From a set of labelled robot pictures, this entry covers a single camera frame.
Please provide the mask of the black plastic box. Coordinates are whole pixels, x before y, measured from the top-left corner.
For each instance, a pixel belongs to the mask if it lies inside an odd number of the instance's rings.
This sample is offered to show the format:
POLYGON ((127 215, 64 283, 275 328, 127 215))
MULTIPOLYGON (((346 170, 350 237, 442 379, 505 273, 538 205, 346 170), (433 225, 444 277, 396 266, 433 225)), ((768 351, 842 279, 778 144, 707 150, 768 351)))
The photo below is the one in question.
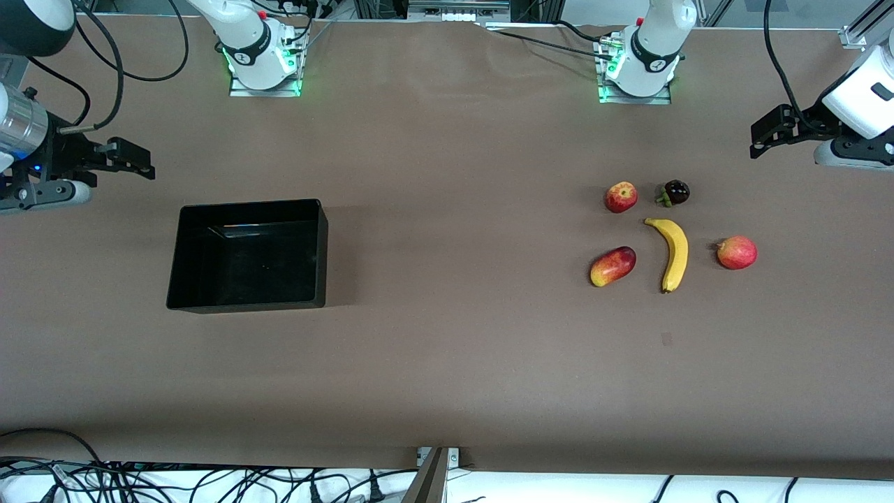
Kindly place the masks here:
POLYGON ((326 304, 328 220, 316 198, 179 211, 166 307, 192 313, 326 304))

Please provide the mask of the yellow banana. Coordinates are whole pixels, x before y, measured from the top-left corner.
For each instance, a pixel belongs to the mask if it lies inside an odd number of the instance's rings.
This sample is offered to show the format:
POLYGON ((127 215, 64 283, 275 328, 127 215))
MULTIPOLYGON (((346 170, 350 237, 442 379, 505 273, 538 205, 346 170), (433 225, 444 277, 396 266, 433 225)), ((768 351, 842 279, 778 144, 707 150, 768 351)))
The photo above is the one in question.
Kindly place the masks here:
POLYGON ((689 239, 683 229, 670 219, 644 219, 644 224, 657 230, 668 248, 668 260, 661 281, 661 292, 676 291, 689 266, 689 239))

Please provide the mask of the small red apple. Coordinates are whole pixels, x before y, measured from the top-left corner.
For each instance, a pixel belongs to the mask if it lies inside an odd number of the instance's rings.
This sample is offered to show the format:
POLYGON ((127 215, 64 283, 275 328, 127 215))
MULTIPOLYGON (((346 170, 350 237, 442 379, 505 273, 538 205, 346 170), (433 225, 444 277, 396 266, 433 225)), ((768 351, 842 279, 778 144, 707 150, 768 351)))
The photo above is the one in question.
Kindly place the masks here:
POLYGON ((638 189, 631 182, 618 182, 607 188, 603 203, 612 213, 626 212, 638 203, 638 189))

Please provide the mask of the red apple far right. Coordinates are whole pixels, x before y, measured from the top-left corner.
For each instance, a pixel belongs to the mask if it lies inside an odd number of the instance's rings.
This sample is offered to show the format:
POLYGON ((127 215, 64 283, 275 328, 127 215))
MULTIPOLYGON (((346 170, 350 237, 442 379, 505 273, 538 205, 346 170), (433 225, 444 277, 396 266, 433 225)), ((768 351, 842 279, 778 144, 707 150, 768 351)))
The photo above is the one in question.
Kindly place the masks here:
POLYGON ((758 258, 756 243, 743 235, 734 235, 716 245, 716 258, 727 270, 744 270, 758 258))

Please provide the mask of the aluminium corner profile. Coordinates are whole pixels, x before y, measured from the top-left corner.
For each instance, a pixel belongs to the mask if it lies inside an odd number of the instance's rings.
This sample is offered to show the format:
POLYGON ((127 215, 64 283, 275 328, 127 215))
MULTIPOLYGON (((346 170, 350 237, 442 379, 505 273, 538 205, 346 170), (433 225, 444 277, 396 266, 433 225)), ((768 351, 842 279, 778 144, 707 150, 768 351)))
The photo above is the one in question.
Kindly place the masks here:
POLYGON ((874 0, 838 33, 844 48, 868 49, 887 41, 891 31, 894 31, 894 0, 874 0))

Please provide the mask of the dark purple mangosteen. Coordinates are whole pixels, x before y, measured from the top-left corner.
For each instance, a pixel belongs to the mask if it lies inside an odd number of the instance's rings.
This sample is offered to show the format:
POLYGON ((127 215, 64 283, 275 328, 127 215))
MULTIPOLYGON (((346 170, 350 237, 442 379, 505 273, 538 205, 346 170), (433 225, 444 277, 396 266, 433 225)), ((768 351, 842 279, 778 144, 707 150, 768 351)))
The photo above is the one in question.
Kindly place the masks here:
POLYGON ((686 203, 691 196, 689 185, 681 180, 671 180, 659 187, 655 203, 662 207, 674 207, 686 203))

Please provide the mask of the red yellow mango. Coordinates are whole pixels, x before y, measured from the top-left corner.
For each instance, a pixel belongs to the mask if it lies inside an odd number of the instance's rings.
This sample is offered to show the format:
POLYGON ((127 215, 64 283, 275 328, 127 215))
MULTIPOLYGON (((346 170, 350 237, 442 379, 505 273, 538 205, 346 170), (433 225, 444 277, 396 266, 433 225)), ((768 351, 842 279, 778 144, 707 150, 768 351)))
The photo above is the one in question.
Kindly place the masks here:
POLYGON ((638 261, 638 255, 634 249, 622 246, 611 249, 600 255, 591 264, 589 279, 596 287, 604 287, 607 284, 628 276, 634 270, 638 261))

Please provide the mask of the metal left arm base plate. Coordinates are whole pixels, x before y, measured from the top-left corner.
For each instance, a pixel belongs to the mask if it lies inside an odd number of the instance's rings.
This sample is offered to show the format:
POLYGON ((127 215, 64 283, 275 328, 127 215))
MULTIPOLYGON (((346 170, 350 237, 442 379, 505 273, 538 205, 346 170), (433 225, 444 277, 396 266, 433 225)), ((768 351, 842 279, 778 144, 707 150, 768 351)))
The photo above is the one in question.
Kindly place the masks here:
POLYGON ((600 37, 593 42, 594 53, 607 55, 608 59, 595 58, 595 70, 597 73, 597 90, 601 104, 627 104, 627 105, 670 105, 670 83, 665 83, 659 93, 652 96, 634 96, 620 89, 612 77, 617 73, 625 59, 622 49, 622 39, 619 32, 613 32, 610 37, 600 37))

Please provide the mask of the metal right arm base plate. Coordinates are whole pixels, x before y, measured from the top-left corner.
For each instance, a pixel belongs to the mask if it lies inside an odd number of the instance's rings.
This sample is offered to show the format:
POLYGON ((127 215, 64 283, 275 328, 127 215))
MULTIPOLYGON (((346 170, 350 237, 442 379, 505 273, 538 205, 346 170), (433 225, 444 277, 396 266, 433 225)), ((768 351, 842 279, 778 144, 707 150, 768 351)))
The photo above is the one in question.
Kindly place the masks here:
POLYGON ((294 27, 272 29, 266 48, 247 53, 223 47, 230 71, 229 96, 294 98, 302 92, 307 35, 294 27))

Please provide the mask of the silver metal rail unit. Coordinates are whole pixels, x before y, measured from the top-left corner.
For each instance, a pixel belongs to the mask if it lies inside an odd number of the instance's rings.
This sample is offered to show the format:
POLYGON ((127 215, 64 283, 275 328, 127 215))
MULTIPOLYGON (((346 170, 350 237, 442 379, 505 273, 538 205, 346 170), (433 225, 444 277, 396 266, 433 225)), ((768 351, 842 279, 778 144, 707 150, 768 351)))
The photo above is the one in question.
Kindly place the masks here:
POLYGON ((510 0, 406 0, 405 11, 422 22, 511 22, 510 0))

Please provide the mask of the grey aluminium post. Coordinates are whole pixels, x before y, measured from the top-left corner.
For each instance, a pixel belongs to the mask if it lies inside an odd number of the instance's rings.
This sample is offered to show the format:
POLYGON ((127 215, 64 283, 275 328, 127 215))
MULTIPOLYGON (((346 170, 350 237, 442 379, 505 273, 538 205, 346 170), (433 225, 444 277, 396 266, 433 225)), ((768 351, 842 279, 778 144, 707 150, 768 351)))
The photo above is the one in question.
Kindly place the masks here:
POLYGON ((449 448, 429 449, 400 503, 444 503, 450 462, 449 448))

